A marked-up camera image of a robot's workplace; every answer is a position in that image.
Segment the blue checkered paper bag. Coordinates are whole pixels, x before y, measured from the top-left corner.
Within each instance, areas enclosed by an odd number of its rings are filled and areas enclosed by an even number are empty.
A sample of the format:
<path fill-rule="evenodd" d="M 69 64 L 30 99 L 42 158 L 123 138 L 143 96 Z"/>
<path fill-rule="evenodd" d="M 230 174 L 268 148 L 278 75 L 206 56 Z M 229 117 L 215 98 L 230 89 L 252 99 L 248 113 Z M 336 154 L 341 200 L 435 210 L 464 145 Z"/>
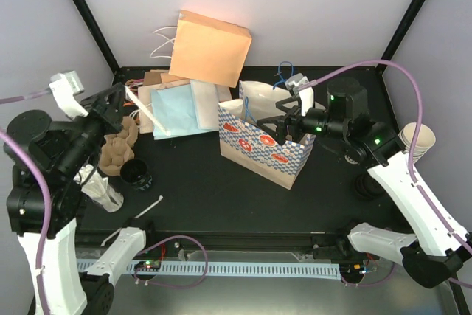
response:
<path fill-rule="evenodd" d="M 218 104 L 221 155 L 289 190 L 308 160 L 315 135 L 286 137 L 284 145 L 256 126 L 259 119 L 284 116 L 275 102 L 287 89 L 253 80 L 239 82 L 239 97 Z"/>

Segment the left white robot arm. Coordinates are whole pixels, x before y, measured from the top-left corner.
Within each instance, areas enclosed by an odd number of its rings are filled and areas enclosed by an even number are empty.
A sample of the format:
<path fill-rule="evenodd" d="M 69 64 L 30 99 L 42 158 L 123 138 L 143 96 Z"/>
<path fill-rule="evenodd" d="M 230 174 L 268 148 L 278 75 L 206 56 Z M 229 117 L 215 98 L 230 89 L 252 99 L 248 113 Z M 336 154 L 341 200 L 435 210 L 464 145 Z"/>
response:
<path fill-rule="evenodd" d="M 77 267 L 75 234 L 84 193 L 76 175 L 106 135 L 122 130 L 125 87 L 116 84 L 81 101 L 62 93 L 55 99 L 67 121 L 30 110 L 1 133 L 14 163 L 10 227 L 27 257 L 37 314 L 107 314 L 128 264 L 138 253 L 153 254 L 159 244 L 156 234 L 129 226 L 91 267 Z"/>

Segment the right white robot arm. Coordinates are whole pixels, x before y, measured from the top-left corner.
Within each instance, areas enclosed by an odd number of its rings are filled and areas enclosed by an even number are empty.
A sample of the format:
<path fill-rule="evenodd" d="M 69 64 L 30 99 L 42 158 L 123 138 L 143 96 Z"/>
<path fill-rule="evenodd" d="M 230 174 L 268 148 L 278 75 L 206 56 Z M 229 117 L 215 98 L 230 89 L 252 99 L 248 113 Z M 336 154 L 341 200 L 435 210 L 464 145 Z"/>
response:
<path fill-rule="evenodd" d="M 349 66 L 309 81 L 294 75 L 285 81 L 290 93 L 276 102 L 281 113 L 257 120 L 257 126 L 279 145 L 286 136 L 306 134 L 336 139 L 341 153 L 365 169 L 355 181 L 365 198 L 387 194 L 412 229 L 403 234 L 360 223 L 335 240 L 344 258 L 374 254 L 402 266 L 425 288 L 451 280 L 471 258 L 471 233 L 444 208 L 413 163 L 412 145 L 371 118 L 367 90 L 345 77 Z"/>

